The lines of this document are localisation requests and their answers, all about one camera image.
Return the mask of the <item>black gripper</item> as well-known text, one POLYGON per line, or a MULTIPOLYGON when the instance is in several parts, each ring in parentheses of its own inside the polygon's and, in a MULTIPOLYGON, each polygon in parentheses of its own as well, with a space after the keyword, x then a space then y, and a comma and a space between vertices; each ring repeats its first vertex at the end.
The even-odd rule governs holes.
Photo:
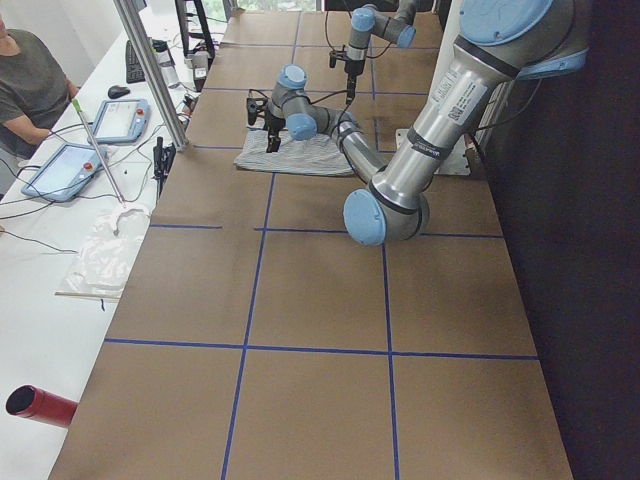
POLYGON ((263 129, 267 131, 267 153, 275 153, 281 144, 280 132, 286 125, 286 120, 272 114, 269 110, 265 112, 265 123, 263 129))
POLYGON ((364 59, 351 59, 344 57, 344 72, 347 76, 345 104, 351 105, 356 96, 357 76, 360 76, 365 68, 364 59))

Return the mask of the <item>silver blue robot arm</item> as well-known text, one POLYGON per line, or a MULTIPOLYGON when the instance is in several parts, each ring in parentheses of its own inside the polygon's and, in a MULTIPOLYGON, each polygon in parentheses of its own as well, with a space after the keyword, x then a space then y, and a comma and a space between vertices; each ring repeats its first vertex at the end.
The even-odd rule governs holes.
POLYGON ((382 14, 372 4, 354 10, 349 41, 344 51, 347 105, 355 99, 357 78, 364 71, 371 37, 381 38, 399 48, 410 47, 416 34, 413 26, 416 13, 416 1, 400 1, 393 17, 382 14))
POLYGON ((265 118, 270 152, 288 130, 298 141, 331 137, 365 188, 344 204, 344 224, 357 242, 380 245, 423 231, 423 196, 458 139, 478 123, 495 88, 504 82, 564 75, 580 69, 588 52, 589 1, 465 1, 448 70, 390 161, 384 160, 346 111, 314 106, 305 71, 282 68, 271 98, 250 107, 265 118))

